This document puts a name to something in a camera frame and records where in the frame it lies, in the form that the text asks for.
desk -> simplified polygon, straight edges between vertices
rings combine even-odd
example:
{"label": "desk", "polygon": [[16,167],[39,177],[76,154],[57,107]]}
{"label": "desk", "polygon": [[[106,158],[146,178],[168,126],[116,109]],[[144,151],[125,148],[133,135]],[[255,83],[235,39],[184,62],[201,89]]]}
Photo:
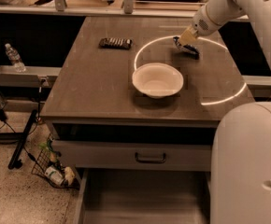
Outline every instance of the desk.
{"label": "desk", "polygon": [[[194,44],[199,60],[174,47],[172,37],[190,21],[85,20],[41,111],[64,165],[210,171],[211,145],[221,118],[254,100],[218,33]],[[131,38],[134,43],[130,50],[99,49],[104,37]],[[185,84],[177,95],[155,100],[135,89],[135,66],[152,62],[181,72]]]}

drawer handle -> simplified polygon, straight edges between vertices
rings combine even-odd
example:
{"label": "drawer handle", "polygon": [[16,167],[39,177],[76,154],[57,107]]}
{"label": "drawer handle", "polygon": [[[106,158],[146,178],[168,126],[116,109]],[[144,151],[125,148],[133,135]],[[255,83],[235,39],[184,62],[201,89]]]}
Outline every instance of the drawer handle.
{"label": "drawer handle", "polygon": [[149,160],[141,160],[140,157],[139,157],[139,154],[136,153],[136,154],[135,154],[135,160],[136,160],[137,162],[140,162],[140,163],[161,164],[161,163],[166,162],[166,155],[165,155],[165,153],[164,153],[164,154],[163,154],[163,158],[162,158],[161,160],[159,160],[159,161],[149,161]]}

plastic bottle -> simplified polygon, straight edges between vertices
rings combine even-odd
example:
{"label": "plastic bottle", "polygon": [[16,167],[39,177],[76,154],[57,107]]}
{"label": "plastic bottle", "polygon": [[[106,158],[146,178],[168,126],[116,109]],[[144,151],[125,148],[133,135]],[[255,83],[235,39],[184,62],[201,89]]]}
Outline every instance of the plastic bottle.
{"label": "plastic bottle", "polygon": [[24,72],[26,70],[24,63],[21,60],[21,56],[16,49],[14,49],[9,43],[5,44],[6,55],[11,63],[14,65],[17,72]]}

speckled floor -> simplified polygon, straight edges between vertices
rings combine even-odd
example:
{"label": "speckled floor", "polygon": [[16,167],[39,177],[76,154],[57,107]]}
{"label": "speckled floor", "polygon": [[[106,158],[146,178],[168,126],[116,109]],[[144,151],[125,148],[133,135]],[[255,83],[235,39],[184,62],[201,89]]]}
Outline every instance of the speckled floor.
{"label": "speckled floor", "polygon": [[[35,107],[33,104],[8,104],[7,123],[16,132],[22,132]],[[0,132],[12,131],[5,125]],[[45,142],[49,134],[45,124],[37,126],[28,136],[25,148],[37,158],[41,151],[38,145]],[[35,163],[25,151],[20,155],[23,166],[9,170],[15,147],[0,144],[0,224],[72,223],[78,191],[53,188],[39,176],[32,175]]]}

bowl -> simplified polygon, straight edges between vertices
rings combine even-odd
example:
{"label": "bowl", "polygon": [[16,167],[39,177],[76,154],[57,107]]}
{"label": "bowl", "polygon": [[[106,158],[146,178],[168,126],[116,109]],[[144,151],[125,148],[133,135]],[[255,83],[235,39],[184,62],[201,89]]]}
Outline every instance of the bowl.
{"label": "bowl", "polygon": [[159,99],[179,92],[183,86],[183,76],[168,64],[147,63],[134,71],[133,84],[138,91]]}

